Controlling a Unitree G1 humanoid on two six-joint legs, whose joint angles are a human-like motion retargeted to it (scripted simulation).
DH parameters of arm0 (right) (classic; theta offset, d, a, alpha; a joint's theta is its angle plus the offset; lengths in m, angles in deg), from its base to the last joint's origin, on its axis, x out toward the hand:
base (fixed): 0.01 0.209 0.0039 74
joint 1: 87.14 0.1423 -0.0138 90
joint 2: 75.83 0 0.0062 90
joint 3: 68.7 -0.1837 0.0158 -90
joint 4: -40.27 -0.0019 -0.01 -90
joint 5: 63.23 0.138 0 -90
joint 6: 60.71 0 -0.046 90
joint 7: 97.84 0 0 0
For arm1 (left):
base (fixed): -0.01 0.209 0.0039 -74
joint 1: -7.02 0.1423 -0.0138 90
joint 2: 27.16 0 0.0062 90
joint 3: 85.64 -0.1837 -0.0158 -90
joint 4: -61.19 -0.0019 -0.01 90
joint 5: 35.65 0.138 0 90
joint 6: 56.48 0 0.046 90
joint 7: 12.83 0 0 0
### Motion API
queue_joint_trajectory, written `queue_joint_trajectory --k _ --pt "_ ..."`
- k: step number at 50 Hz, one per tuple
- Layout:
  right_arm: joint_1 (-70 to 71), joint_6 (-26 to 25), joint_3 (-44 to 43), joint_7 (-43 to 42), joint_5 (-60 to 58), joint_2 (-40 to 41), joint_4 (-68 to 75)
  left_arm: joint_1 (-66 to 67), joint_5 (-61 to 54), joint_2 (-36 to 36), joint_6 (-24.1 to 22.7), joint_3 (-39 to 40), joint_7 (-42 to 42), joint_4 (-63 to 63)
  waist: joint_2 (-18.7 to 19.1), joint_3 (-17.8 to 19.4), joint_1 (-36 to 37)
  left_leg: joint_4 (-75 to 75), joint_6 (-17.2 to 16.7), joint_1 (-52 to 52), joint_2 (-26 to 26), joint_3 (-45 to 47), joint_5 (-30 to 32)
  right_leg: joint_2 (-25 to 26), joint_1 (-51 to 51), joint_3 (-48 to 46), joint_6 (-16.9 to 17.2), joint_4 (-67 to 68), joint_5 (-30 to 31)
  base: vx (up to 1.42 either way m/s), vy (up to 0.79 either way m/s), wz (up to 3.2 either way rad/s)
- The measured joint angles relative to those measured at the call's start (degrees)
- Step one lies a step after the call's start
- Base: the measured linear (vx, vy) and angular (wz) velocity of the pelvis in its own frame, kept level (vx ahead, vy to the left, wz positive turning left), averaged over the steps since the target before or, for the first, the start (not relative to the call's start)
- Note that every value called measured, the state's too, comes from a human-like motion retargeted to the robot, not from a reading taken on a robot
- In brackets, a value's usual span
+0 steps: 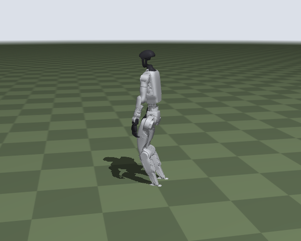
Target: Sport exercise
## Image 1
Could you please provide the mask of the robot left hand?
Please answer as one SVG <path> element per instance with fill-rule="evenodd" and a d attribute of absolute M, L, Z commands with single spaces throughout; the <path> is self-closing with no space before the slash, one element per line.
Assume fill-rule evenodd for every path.
<path fill-rule="evenodd" d="M 138 135 L 137 135 L 137 124 L 138 124 L 138 121 L 139 121 L 139 119 L 136 119 L 135 120 L 135 123 L 134 122 L 132 122 L 132 127 L 131 127 L 131 130 L 132 130 L 132 134 L 133 134 L 133 136 L 135 136 L 135 137 L 137 137 L 137 138 L 140 138 Z"/>

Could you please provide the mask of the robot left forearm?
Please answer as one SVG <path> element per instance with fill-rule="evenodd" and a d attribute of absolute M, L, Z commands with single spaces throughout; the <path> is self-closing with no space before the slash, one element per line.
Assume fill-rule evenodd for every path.
<path fill-rule="evenodd" d="M 133 117 L 132 117 L 132 121 L 135 123 L 135 120 L 136 119 L 139 119 L 140 118 L 140 114 L 141 114 L 141 111 L 143 109 L 143 105 L 141 104 L 141 97 L 138 96 L 136 98 L 136 108 L 135 108 L 135 111 L 134 111 L 134 114 L 133 114 Z M 139 121 L 138 121 L 139 122 Z"/>

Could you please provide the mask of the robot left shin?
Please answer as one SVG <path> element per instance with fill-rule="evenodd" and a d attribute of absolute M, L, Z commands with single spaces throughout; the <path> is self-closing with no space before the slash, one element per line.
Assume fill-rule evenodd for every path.
<path fill-rule="evenodd" d="M 139 158 L 143 165 L 144 170 L 149 175 L 151 182 L 155 184 L 155 185 L 154 184 L 153 185 L 154 186 L 158 185 L 159 183 L 158 183 L 158 180 L 156 177 L 155 165 L 154 165 L 153 159 L 149 158 L 147 152 L 142 152 L 141 155 L 139 155 Z"/>

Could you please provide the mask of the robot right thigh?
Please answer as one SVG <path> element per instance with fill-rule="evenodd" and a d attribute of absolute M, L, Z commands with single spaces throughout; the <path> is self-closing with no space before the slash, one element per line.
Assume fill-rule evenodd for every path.
<path fill-rule="evenodd" d="M 160 117 L 160 121 L 161 121 L 161 117 Z M 159 125 L 160 121 L 157 123 L 157 124 L 154 124 L 154 125 Z M 152 155 L 156 152 L 156 149 L 153 145 L 150 144 L 153 136 L 154 136 L 154 133 L 155 133 L 155 126 L 152 128 L 152 130 L 149 130 L 149 138 L 148 138 L 148 142 L 147 142 L 147 145 L 146 145 L 146 149 L 150 150 Z"/>

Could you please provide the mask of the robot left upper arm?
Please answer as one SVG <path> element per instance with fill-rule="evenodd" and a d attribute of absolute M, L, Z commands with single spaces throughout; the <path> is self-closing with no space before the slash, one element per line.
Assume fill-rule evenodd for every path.
<path fill-rule="evenodd" d="M 141 97 L 141 103 L 146 102 L 146 93 L 147 93 L 147 87 L 150 82 L 150 74 L 146 73 L 140 76 L 140 97 Z"/>

